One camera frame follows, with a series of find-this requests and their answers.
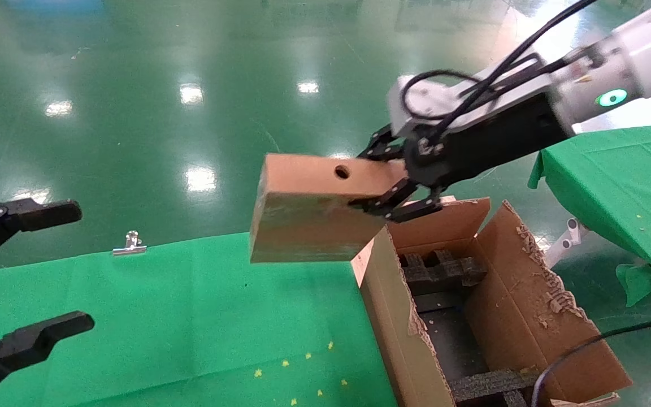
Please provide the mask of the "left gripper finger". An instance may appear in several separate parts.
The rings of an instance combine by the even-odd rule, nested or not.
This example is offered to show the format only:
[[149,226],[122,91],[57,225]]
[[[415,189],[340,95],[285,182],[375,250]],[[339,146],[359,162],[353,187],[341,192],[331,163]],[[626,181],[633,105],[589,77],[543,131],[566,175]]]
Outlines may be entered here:
[[40,204],[24,198],[0,202],[0,247],[18,232],[44,230],[82,218],[82,209],[74,200]]
[[0,339],[0,383],[11,373],[46,361],[59,341],[90,331],[93,317],[82,311],[20,327]]

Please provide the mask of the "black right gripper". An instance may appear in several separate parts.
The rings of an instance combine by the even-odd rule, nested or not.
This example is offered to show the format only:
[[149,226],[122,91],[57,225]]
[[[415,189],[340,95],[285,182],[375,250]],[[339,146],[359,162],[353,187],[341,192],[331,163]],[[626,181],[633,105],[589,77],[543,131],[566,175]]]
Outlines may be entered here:
[[[350,206],[389,222],[418,219],[441,211],[445,188],[574,135],[570,125],[561,123],[546,93],[531,96],[464,131],[448,134],[436,155],[419,154],[415,141],[406,142],[403,154],[402,142],[397,142],[400,137],[386,124],[370,135],[358,158],[374,162],[405,159],[409,178],[401,179],[381,196],[353,200]],[[408,203],[422,185],[428,187],[429,195]]]

